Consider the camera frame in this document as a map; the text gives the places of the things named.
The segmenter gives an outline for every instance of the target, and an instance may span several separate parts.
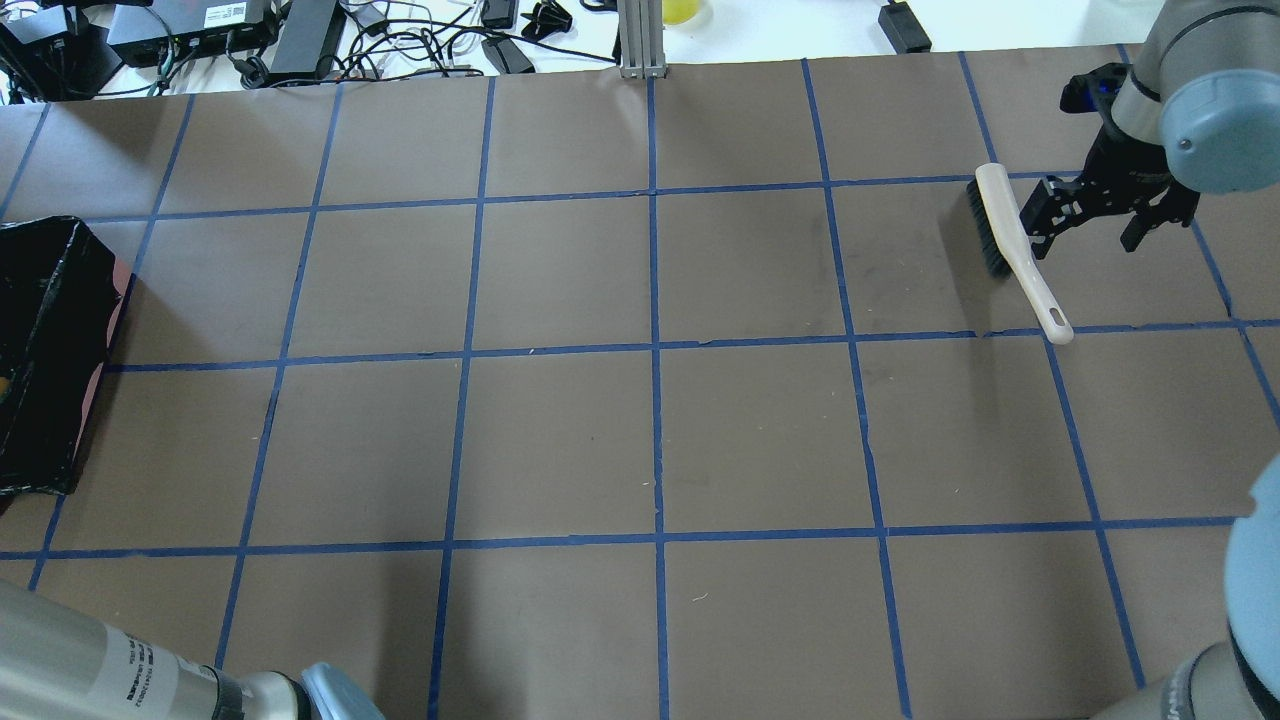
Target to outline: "grid table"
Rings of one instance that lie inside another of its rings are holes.
[[[0,111],[0,217],[136,281],[0,577],[389,717],[1069,717],[1224,637],[1276,448],[1276,192],[986,275],[1124,46]]]

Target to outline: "white floor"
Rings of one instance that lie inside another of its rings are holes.
[[[417,0],[436,20],[452,19],[466,3]],[[521,0],[527,12],[535,0]],[[562,0],[573,14],[573,29],[549,44],[608,55],[617,31],[617,14],[590,13],[577,0]],[[741,63],[840,55],[884,55],[893,50],[877,24],[883,0],[701,0],[687,23],[664,33],[669,63]],[[933,40],[933,50],[993,50],[1142,42],[1160,10],[1161,0],[910,0],[920,24]],[[390,17],[424,18],[425,13],[390,5]],[[100,19],[108,24],[109,15]],[[346,51],[348,27],[340,50]],[[522,46],[538,72],[599,68],[602,63]],[[479,45],[458,60],[493,73]],[[415,69],[398,56],[387,74]],[[142,87],[151,70],[125,68],[105,91]],[[225,58],[193,63],[179,77],[175,92],[239,90],[239,78]]]

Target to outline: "brush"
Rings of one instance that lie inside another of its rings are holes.
[[[1032,241],[1018,217],[1018,201],[1009,184],[1009,172],[998,163],[987,163],[974,172],[974,179],[965,191],[978,223],[987,272],[996,278],[1007,278],[1010,274],[1018,278],[1018,284],[1030,301],[1048,341],[1053,345],[1070,342],[1075,331],[1036,266]]]

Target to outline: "robotic arm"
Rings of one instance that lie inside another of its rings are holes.
[[[1130,213],[1133,252],[1164,223],[1189,225],[1201,192],[1280,182],[1280,0],[1169,0],[1137,63],[1071,78],[1060,108],[1102,128],[1079,177],[1043,178],[1023,206],[1037,259],[1073,227]]]

